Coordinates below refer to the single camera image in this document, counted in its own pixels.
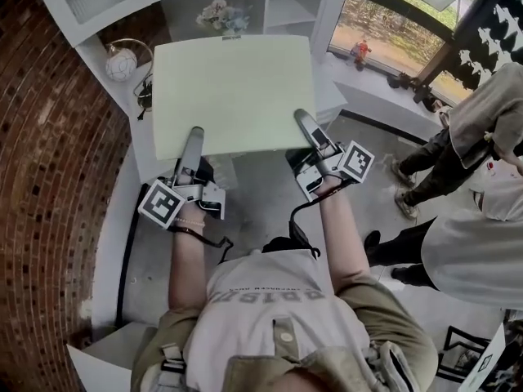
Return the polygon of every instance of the small figurine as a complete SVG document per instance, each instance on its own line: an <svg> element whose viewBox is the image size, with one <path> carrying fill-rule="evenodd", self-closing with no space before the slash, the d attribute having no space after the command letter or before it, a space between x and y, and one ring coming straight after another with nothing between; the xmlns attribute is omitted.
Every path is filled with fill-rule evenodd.
<svg viewBox="0 0 523 392"><path fill-rule="evenodd" d="M356 69L358 71L361 71L365 67L365 57L369 52L372 52L373 50L369 48L369 45L367 44L367 39L364 39L361 42L356 43L352 49L351 54L355 56L354 64L356 65Z"/></svg>

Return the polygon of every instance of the white ball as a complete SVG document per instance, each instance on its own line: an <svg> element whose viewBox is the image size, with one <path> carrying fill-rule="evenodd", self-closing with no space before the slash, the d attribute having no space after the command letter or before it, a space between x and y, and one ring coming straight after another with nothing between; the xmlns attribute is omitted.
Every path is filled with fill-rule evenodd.
<svg viewBox="0 0 523 392"><path fill-rule="evenodd" d="M115 82L124 82L136 68L136 56L130 49L123 48L105 63L105 72Z"/></svg>

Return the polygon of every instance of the gray floor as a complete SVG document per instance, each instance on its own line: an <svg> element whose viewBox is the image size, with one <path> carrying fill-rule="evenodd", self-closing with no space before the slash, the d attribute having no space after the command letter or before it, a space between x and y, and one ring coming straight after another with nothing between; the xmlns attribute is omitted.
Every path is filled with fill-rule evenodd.
<svg viewBox="0 0 523 392"><path fill-rule="evenodd" d="M355 140L376 156L367 180L362 185L346 189L360 235L364 237L370 230L379 229L382 240L387 241L403 228L412 226L413 222L406 220L394 204L396 183L388 165L393 156L402 158L417 146L348 118L336 119L329 128L329 135L345 143ZM285 161L284 152L245 154L235 158L234 165L239 188L227 192L226 219L223 222L209 220L206 227L209 238L218 240L226 234L235 242L229 258L242 256L274 237L288 235L289 214L305 201ZM460 207L474 207L466 187L446 198L422 204L418 223ZM317 207L299 212L297 221L311 244L324 249ZM127 272L123 302L125 319L156 324L167 310L170 247L169 233L140 219ZM209 271L217 264L220 255L215 249L206 250ZM373 269L375 274L381 272L382 268ZM502 318L499 309L462 302L425 287L405 287L395 294L434 338L438 347L443 345L449 325L477 336L491 337ZM433 390L447 390L447 384L438 380Z"/></svg>

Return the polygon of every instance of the window sill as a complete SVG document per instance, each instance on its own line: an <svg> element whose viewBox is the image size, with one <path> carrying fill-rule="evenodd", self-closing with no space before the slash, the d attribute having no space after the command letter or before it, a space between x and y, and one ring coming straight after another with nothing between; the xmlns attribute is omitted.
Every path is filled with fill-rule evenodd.
<svg viewBox="0 0 523 392"><path fill-rule="evenodd" d="M345 109L394 127L422 140L428 140L442 128L439 118L414 103L409 89L393 89L386 74L372 69L357 71L350 58L345 61L327 53L323 66L347 100Z"/></svg>

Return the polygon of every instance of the red brick wall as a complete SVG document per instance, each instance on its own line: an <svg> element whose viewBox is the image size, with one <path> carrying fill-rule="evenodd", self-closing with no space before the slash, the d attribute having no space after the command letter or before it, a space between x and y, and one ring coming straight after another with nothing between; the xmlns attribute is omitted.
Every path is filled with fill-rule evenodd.
<svg viewBox="0 0 523 392"><path fill-rule="evenodd" d="M90 323L79 310L129 142L126 115L42 0L0 0L0 379L9 390L81 389L65 341Z"/></svg>

